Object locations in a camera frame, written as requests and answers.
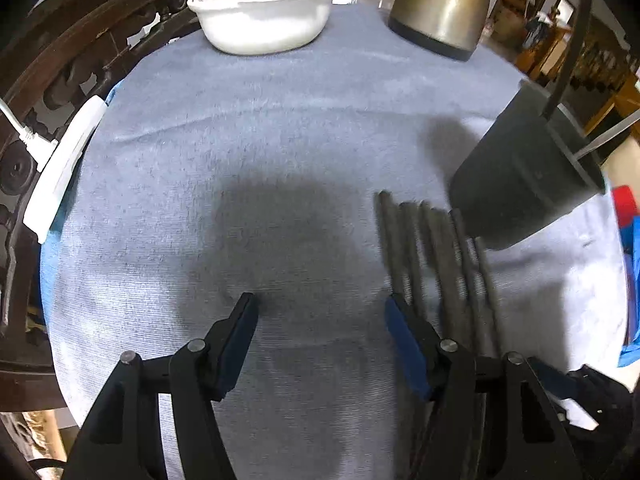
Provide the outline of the red plastic stool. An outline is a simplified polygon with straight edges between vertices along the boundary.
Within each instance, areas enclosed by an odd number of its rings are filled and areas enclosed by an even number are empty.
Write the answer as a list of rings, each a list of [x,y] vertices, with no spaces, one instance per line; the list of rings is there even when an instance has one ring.
[[[630,186],[621,185],[612,189],[612,196],[618,227],[625,229],[639,214],[634,193]]]

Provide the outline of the white power strip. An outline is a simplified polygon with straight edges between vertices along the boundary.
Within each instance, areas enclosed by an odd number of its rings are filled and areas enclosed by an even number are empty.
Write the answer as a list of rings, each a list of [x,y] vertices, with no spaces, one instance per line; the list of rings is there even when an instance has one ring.
[[[80,156],[107,110],[99,96],[92,96],[70,121],[60,142],[44,166],[27,203],[23,224],[43,244],[48,236]]]

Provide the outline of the dark chopstick one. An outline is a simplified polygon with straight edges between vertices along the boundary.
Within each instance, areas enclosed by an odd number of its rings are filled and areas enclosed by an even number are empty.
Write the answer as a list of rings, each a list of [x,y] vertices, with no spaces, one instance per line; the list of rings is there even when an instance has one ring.
[[[582,52],[582,44],[587,36],[590,15],[591,15],[592,0],[579,0],[577,9],[577,18],[570,36],[570,42],[565,50],[566,55],[560,71],[560,76],[556,82],[556,86],[548,99],[546,106],[542,110],[541,117],[548,122],[555,110],[558,108],[562,101],[564,92],[570,82],[575,65],[578,61],[580,52]]]

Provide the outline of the grey table cloth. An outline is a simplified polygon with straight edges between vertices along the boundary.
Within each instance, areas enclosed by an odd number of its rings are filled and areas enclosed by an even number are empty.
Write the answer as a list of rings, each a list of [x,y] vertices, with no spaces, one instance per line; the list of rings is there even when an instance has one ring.
[[[418,206],[425,321],[449,339],[419,206],[450,217],[454,173],[523,81],[487,49],[466,62],[427,51],[370,6],[339,6],[291,52],[240,58],[194,32],[144,58],[81,157],[62,231],[47,324],[80,428],[124,352],[171,356],[248,292],[256,330],[213,405],[232,479],[412,479],[433,407],[385,322],[375,196]],[[496,359],[611,377],[627,277],[606,181],[486,252]]]

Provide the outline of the white bowl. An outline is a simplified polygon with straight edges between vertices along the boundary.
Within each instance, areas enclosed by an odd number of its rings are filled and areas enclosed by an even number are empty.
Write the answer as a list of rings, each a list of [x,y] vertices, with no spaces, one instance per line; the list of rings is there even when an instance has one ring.
[[[221,52],[266,55],[313,42],[326,27],[332,0],[273,0],[218,6],[188,0],[209,43]]]

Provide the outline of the dark carved wooden sideboard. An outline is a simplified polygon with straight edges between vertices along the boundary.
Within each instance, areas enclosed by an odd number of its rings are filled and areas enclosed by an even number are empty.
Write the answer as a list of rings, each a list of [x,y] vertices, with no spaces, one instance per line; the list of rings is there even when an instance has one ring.
[[[1,96],[16,117],[61,140],[92,96],[107,96],[145,56],[198,27],[188,0],[36,0],[1,44]],[[1,123],[1,408],[64,404],[40,321],[39,245],[24,227],[39,174]]]

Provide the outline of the dark chopstick four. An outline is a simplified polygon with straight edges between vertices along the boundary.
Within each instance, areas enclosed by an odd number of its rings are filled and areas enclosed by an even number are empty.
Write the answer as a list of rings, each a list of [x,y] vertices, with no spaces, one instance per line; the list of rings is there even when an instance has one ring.
[[[433,265],[439,287],[442,336],[473,349],[471,310],[466,302],[458,246],[449,214],[426,200],[420,203],[419,211],[427,261]]]

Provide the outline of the blue round table cover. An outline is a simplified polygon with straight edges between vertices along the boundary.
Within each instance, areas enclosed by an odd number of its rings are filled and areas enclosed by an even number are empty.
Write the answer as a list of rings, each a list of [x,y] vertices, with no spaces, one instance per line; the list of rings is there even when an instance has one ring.
[[[120,82],[115,84],[115,87],[107,93],[107,96],[104,99],[107,106],[109,106],[113,101],[119,86]],[[51,317],[51,312],[53,310],[55,282],[56,277],[58,276],[58,267],[60,266],[61,260],[61,237],[66,214],[70,209],[70,202],[72,201],[72,198],[70,197],[72,192],[70,192],[70,189],[75,185],[75,174],[76,167],[73,177],[70,179],[70,185],[62,199],[61,206],[58,208],[58,213],[50,227],[47,239],[43,244],[40,244],[39,286],[43,316],[46,322],[49,322],[49,318]]]

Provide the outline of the dark grey utensil cup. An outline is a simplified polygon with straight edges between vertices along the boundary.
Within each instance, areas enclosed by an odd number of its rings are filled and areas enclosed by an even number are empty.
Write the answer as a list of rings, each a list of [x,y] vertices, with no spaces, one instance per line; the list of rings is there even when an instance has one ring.
[[[570,110],[560,104],[542,116],[549,98],[524,80],[451,179],[451,207],[491,249],[518,244],[605,192],[597,156],[574,157],[586,139]]]

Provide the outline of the dark chopstick two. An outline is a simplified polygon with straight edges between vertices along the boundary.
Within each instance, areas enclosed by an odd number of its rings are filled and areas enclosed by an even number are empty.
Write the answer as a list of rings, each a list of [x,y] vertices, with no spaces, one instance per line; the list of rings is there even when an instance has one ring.
[[[393,195],[383,190],[375,196],[375,211],[378,218],[378,238],[393,294],[408,297],[404,232],[399,206]]]

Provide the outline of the gold electric kettle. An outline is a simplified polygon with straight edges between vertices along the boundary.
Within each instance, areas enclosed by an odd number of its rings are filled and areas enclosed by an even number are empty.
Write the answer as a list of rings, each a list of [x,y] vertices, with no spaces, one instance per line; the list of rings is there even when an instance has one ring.
[[[489,0],[394,0],[388,27],[427,50],[465,62],[474,53]]]

